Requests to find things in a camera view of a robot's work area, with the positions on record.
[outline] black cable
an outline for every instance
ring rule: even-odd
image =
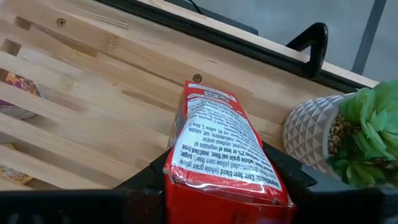
[[[188,0],[188,1],[193,4],[193,7],[195,7],[195,9],[197,10],[197,13],[203,15],[203,13],[201,13],[201,10],[199,9],[198,5],[193,0]]]

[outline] black handle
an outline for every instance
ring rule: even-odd
[[[303,51],[309,46],[311,46],[310,61],[305,64],[303,71],[308,78],[315,78],[320,73],[328,48],[328,27],[326,24],[322,22],[314,23],[286,45],[286,47],[297,51]]]

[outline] food package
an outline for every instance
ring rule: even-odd
[[[24,77],[20,77],[10,72],[7,74],[5,80],[3,81],[9,85],[13,85],[36,96],[44,97],[44,94],[41,91],[40,87],[33,83],[31,80],[28,80]],[[12,105],[2,99],[0,99],[0,113],[12,116],[17,119],[28,119],[35,116],[35,113]]]
[[[291,221],[285,185],[232,93],[186,82],[169,147],[169,223]]]
[[[13,144],[3,144],[3,146],[16,150]],[[5,178],[17,184],[26,184],[33,179],[33,177],[27,174],[23,174],[21,172],[5,167],[3,165],[0,165],[0,174],[2,178]]]

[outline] plant pot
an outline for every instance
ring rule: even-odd
[[[282,128],[286,153],[323,173],[333,173],[326,163],[329,156],[328,138],[331,125],[339,113],[338,105],[345,97],[321,97],[298,105]]]

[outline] green plant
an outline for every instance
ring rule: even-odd
[[[362,88],[340,104],[350,123],[328,162],[343,182],[357,187],[398,186],[398,80]]]

